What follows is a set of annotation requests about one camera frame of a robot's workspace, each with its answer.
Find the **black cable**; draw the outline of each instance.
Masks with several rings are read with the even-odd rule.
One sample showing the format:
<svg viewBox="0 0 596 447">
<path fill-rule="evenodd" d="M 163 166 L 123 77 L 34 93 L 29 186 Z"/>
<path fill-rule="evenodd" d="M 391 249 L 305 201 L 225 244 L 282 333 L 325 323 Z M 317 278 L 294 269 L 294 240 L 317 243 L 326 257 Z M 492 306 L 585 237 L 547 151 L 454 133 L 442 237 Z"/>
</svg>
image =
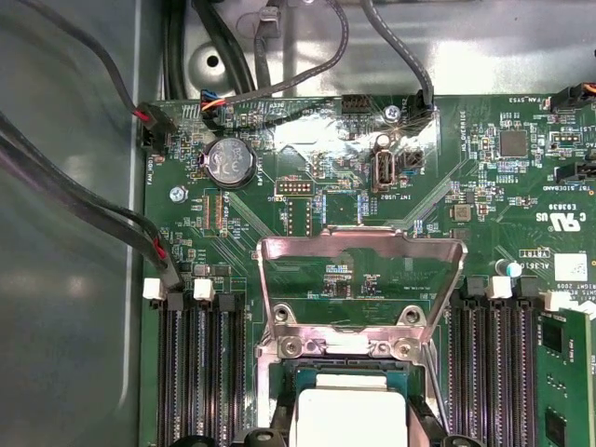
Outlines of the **black cable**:
<svg viewBox="0 0 596 447">
<path fill-rule="evenodd" d="M 118 67 L 115 65 L 114 60 L 107 52 L 107 50 L 98 42 L 98 40 L 93 37 L 91 34 L 88 34 L 86 31 L 78 28 L 77 26 L 73 25 L 63 16 L 61 16 L 58 12 L 56 12 L 51 7 L 44 5 L 42 2 L 38 0 L 16 0 L 17 2 L 29 7 L 39 13 L 41 16 L 46 18 L 47 20 L 51 21 L 54 25 L 58 28 L 63 30 L 65 33 L 70 35 L 72 38 L 78 40 L 81 44 L 85 47 L 89 48 L 93 51 L 98 58 L 103 62 L 105 69 L 107 70 L 108 74 L 112 78 L 112 82 L 114 83 L 115 90 L 117 91 L 120 99 L 124 103 L 127 109 L 132 114 L 137 112 L 137 106 L 132 101 L 132 98 L 127 91 L 126 85 L 122 80 L 122 75 L 118 71 Z"/>
<path fill-rule="evenodd" d="M 432 81 L 428 75 L 427 70 L 416 55 L 408 48 L 408 46 L 394 35 L 381 15 L 374 7 L 373 0 L 360 0 L 360 5 L 364 9 L 364 14 L 369 20 L 374 30 L 385 39 L 385 41 L 397 51 L 401 58 L 408 64 L 410 69 L 418 78 L 420 85 L 422 86 L 422 94 L 424 97 L 425 105 L 430 106 L 433 103 L 434 88 Z"/>
<path fill-rule="evenodd" d="M 168 72 L 170 96 L 173 100 L 186 100 L 184 85 L 184 15 L 185 0 L 171 0 L 168 35 Z"/>
<path fill-rule="evenodd" d="M 203 22 L 222 60 L 236 94 L 254 91 L 251 69 L 238 41 L 208 0 L 193 0 L 193 8 Z"/>
<path fill-rule="evenodd" d="M 269 0 L 266 7 L 281 7 L 281 0 Z M 274 23 L 259 20 L 257 32 L 254 35 L 254 74 L 259 88 L 271 87 L 271 74 L 267 62 L 267 37 L 276 30 Z"/>
<path fill-rule="evenodd" d="M 151 238 L 154 239 L 160 236 L 159 229 L 156 225 L 143 215 L 129 210 L 127 208 L 120 207 L 105 198 L 96 195 L 89 191 L 83 185 L 75 182 L 64 172 L 62 172 L 51 160 L 49 160 L 35 145 L 27 140 L 27 138 L 18 130 L 8 118 L 0 111 L 0 133 L 4 133 L 10 142 L 19 148 L 24 154 L 31 158 L 35 163 L 39 165 L 47 174 L 58 184 L 62 189 L 72 191 L 77 194 L 82 200 L 94 203 L 106 210 L 119 214 L 127 219 L 132 220 L 138 224 Z"/>
<path fill-rule="evenodd" d="M 164 99 L 171 100 L 171 87 L 169 84 L 169 23 L 171 22 L 171 2 L 165 0 L 162 11 L 162 70 L 164 74 Z"/>
<path fill-rule="evenodd" d="M 41 170 L 31 158 L 2 136 L 0 136 L 0 166 L 36 192 L 61 204 L 82 221 L 130 245 L 145 257 L 157 271 L 162 272 L 166 268 L 166 264 L 159 259 L 152 241 L 131 226 L 109 215 L 97 205 L 81 200 L 79 196 L 62 189 L 49 177 L 47 172 Z"/>
<path fill-rule="evenodd" d="M 262 98 L 263 96 L 270 96 L 274 93 L 278 93 L 279 91 L 287 90 L 288 88 L 292 88 L 294 86 L 297 86 L 301 82 L 304 82 L 306 79 L 310 79 L 313 76 L 320 75 L 321 73 L 329 70 L 342 59 L 345 53 L 345 49 L 347 48 L 347 41 L 350 33 L 349 25 L 347 22 L 347 16 L 345 15 L 344 10 L 342 9 L 341 5 L 337 2 L 337 0 L 325 1 L 333 9 L 335 14 L 337 14 L 337 17 L 339 18 L 339 21 L 342 25 L 342 36 L 340 38 L 339 48 L 337 48 L 335 54 L 328 61 L 323 62 L 321 65 L 317 65 L 316 67 L 310 68 L 300 74 L 297 74 L 295 77 L 288 79 L 287 81 L 279 82 L 271 87 L 259 88 L 258 90 L 253 91 L 251 93 L 244 93 L 241 95 L 231 96 L 225 99 L 225 103 L 236 104 L 238 102 L 256 100 L 257 98 Z"/>
</svg>

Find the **mounting hole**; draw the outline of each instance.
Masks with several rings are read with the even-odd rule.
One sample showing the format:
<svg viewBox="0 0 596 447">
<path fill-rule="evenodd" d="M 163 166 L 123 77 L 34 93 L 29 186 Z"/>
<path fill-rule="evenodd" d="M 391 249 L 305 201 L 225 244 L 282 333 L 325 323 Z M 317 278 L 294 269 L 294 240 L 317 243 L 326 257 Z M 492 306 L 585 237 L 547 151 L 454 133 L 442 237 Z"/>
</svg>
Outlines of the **mounting hole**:
<svg viewBox="0 0 596 447">
<path fill-rule="evenodd" d="M 263 431 L 257 435 L 257 440 L 271 440 L 273 438 L 273 434 L 269 433 L 268 431 Z"/>
<path fill-rule="evenodd" d="M 207 58 L 207 65 L 211 68 L 215 68 L 220 64 L 220 58 L 218 58 L 217 56 L 209 56 Z"/>
<path fill-rule="evenodd" d="M 420 321 L 420 314 L 415 310 L 409 310 L 406 312 L 406 321 L 411 324 L 417 323 Z"/>
<path fill-rule="evenodd" d="M 462 439 L 452 440 L 451 444 L 453 447 L 471 447 L 468 441 Z"/>
<path fill-rule="evenodd" d="M 276 321 L 285 321 L 288 319 L 288 311 L 284 308 L 276 311 Z"/>
</svg>

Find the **motherboard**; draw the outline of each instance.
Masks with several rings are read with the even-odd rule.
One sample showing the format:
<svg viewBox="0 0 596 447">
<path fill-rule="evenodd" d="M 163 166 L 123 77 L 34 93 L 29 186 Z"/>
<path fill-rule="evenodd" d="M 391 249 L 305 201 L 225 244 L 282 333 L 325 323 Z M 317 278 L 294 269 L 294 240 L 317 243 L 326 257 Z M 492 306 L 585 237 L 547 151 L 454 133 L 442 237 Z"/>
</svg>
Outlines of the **motherboard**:
<svg viewBox="0 0 596 447">
<path fill-rule="evenodd" d="M 178 131 L 147 160 L 145 212 L 188 296 L 143 310 L 140 446 L 191 434 L 227 446 L 273 414 L 257 396 L 264 289 L 279 321 L 371 327 L 430 312 L 446 275 L 433 259 L 358 246 L 260 271 L 260 241 L 330 228 L 466 247 L 432 333 L 435 405 L 453 433 L 491 447 L 595 445 L 592 106 L 553 112 L 549 95 L 438 97 L 431 111 L 415 96 L 270 98 L 209 114 L 155 105 Z M 406 372 L 404 392 L 425 395 L 415 368 L 389 363 Z M 272 370 L 268 400 L 297 387 L 295 364 Z"/>
</svg>

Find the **red wire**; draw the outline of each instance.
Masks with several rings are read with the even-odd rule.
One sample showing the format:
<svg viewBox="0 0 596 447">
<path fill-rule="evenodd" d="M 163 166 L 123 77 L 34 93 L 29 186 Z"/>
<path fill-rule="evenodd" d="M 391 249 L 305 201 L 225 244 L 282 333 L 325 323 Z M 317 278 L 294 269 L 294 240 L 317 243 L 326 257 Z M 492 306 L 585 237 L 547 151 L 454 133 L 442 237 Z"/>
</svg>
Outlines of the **red wire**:
<svg viewBox="0 0 596 447">
<path fill-rule="evenodd" d="M 153 246 L 157 250 L 157 255 L 159 256 L 159 259 L 166 259 L 168 257 L 166 251 L 159 246 L 159 239 L 157 237 L 153 239 Z"/>
<path fill-rule="evenodd" d="M 142 121 L 149 121 L 149 116 L 147 116 L 140 110 L 135 110 L 132 114 L 140 118 Z"/>
</svg>

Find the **gray metal panel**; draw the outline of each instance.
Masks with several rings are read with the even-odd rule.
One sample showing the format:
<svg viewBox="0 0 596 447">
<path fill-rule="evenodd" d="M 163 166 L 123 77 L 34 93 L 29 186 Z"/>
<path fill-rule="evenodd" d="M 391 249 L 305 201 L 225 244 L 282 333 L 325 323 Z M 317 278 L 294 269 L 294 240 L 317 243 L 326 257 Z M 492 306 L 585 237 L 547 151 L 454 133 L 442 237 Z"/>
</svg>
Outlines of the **gray metal panel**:
<svg viewBox="0 0 596 447">
<path fill-rule="evenodd" d="M 418 89 L 406 64 L 367 22 L 359 0 L 340 2 L 350 21 L 344 58 L 329 72 L 284 96 L 395 94 Z M 251 68 L 255 11 L 264 3 L 242 0 L 218 5 L 226 22 L 236 25 Z M 388 26 L 425 63 L 438 95 L 552 92 L 596 75 L 590 0 L 375 3 Z M 338 43 L 339 21 L 324 0 L 291 0 L 290 4 L 294 7 L 285 9 L 282 20 L 283 38 L 268 44 L 274 83 L 327 60 Z M 223 66 L 206 65 L 205 54 L 214 49 L 192 9 L 187 22 L 191 93 L 196 88 L 214 88 L 225 94 Z"/>
<path fill-rule="evenodd" d="M 130 91 L 135 30 L 151 35 L 139 88 L 155 97 L 157 1 L 48 3 L 105 45 Z M 0 1 L 0 55 L 3 112 L 73 178 L 139 203 L 132 118 L 99 60 L 11 0 Z M 127 248 L 4 173 L 0 191 L 0 444 L 135 445 L 140 303 Z"/>
</svg>

